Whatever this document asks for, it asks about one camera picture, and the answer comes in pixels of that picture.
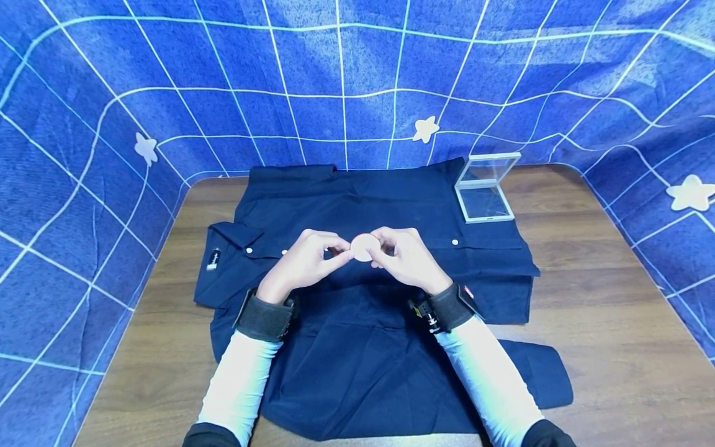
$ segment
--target transparent case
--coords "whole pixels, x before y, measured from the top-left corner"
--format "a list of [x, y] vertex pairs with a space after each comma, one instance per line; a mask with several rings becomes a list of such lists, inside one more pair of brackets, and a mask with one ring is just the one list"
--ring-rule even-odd
[[467, 223], [513, 220], [499, 182], [519, 157], [519, 152], [469, 156], [454, 185]]

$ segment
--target blue backdrop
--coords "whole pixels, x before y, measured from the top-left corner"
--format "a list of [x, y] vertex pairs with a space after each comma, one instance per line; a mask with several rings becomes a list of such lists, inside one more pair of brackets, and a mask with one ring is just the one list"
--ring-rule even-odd
[[70, 445], [189, 187], [264, 164], [568, 164], [715, 360], [714, 22], [709, 0], [0, 0], [0, 443]]

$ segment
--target white star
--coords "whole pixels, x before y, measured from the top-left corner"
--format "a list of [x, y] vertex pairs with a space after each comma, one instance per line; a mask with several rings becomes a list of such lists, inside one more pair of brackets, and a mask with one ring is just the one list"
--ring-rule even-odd
[[412, 141], [422, 140], [423, 143], [427, 144], [432, 137], [432, 134], [440, 129], [439, 124], [435, 124], [435, 116], [431, 116], [427, 119], [418, 119], [415, 122], [415, 136], [412, 137]]
[[671, 210], [680, 211], [687, 207], [698, 211], [707, 211], [710, 208], [708, 199], [715, 195], [715, 185], [703, 183], [695, 174], [685, 177], [682, 185], [671, 186], [666, 193], [674, 198]]
[[159, 161], [157, 154], [154, 152], [156, 146], [157, 141], [155, 139], [144, 138], [144, 135], [137, 132], [137, 143], [134, 145], [134, 150], [147, 161], [149, 167], [152, 166], [152, 162]]

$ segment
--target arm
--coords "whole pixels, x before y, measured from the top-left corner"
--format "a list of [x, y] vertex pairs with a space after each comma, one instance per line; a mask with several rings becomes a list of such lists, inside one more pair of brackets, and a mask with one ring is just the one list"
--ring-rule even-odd
[[422, 288], [445, 330], [438, 342], [477, 408], [495, 447], [573, 447], [571, 438], [546, 421], [536, 407], [521, 375], [473, 303], [459, 296], [414, 228], [380, 228], [372, 233], [394, 256], [372, 250], [373, 267], [384, 268], [395, 279]]
[[[323, 259], [328, 248], [335, 256]], [[352, 259], [350, 244], [335, 233], [304, 231], [249, 293], [236, 331], [221, 357], [184, 447], [246, 447], [263, 397], [271, 361], [282, 345], [296, 288], [313, 285]]]

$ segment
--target shirt sleeve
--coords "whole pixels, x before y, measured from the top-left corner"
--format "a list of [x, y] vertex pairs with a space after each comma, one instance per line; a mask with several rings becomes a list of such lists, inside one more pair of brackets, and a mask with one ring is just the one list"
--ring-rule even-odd
[[521, 447], [544, 419], [526, 384], [486, 324], [474, 316], [449, 333], [435, 334], [474, 402], [495, 447]]
[[281, 342], [256, 340], [234, 332], [211, 379], [201, 413], [184, 440], [184, 447], [248, 445], [270, 365], [281, 345]]

